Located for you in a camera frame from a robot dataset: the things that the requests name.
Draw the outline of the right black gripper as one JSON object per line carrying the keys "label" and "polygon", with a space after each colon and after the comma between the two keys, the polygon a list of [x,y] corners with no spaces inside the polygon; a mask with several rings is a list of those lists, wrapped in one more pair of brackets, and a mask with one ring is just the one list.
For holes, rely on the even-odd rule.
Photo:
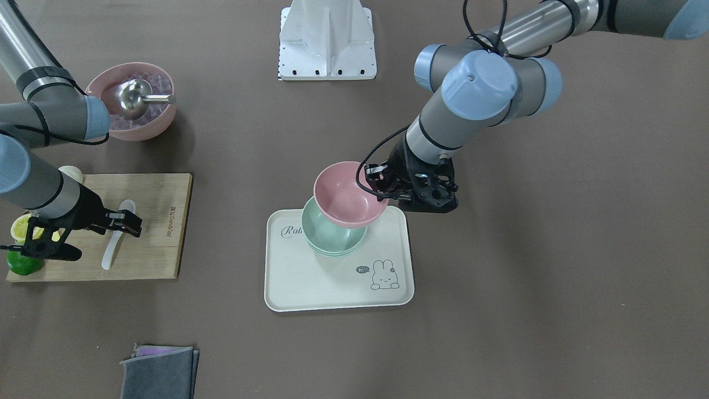
{"label": "right black gripper", "polygon": [[82,184],[77,184],[78,202],[64,215],[50,218],[38,213],[30,217],[29,235],[20,246],[20,254],[30,258],[77,261],[82,252],[68,244],[73,231],[87,230],[99,235],[108,231],[128,233],[139,237],[142,219],[128,209],[111,210],[104,207],[103,200]]}

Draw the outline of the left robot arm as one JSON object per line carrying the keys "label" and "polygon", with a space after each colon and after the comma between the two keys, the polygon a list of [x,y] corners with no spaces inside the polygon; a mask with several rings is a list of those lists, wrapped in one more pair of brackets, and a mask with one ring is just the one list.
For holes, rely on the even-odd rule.
{"label": "left robot arm", "polygon": [[706,1],[541,1],[509,23],[469,30],[454,46],[429,45],[415,61],[432,98],[382,164],[362,161],[357,186],[409,212],[458,206],[453,154],[482,129],[537,115],[562,90],[552,45],[588,31],[692,40],[707,33]]}

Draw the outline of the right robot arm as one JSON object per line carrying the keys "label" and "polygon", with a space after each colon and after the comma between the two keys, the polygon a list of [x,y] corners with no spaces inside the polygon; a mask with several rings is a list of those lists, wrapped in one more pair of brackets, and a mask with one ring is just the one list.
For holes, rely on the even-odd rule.
{"label": "right robot arm", "polygon": [[104,103],[89,96],[30,26],[15,1],[1,3],[2,68],[22,100],[2,104],[2,200],[29,212],[25,237],[8,252],[38,259],[76,261],[82,252],[66,242],[73,231],[139,237],[142,219],[111,210],[91,189],[39,157],[38,147],[63,143],[98,146],[109,138]]}

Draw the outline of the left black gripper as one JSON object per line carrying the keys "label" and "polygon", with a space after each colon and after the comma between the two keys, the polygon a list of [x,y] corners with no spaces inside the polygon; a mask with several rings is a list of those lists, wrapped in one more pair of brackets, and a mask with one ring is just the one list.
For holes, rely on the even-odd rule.
{"label": "left black gripper", "polygon": [[382,164],[365,163],[368,190],[381,200],[394,200],[405,212],[448,213],[458,207],[453,160],[430,164],[408,146],[395,146]]}

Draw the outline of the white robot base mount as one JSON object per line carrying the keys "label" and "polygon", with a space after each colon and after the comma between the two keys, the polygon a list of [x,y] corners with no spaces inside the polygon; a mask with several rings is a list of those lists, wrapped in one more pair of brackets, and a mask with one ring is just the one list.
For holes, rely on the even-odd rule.
{"label": "white robot base mount", "polygon": [[377,76],[372,11],[360,1],[293,1],[280,12],[279,40],[282,81]]}

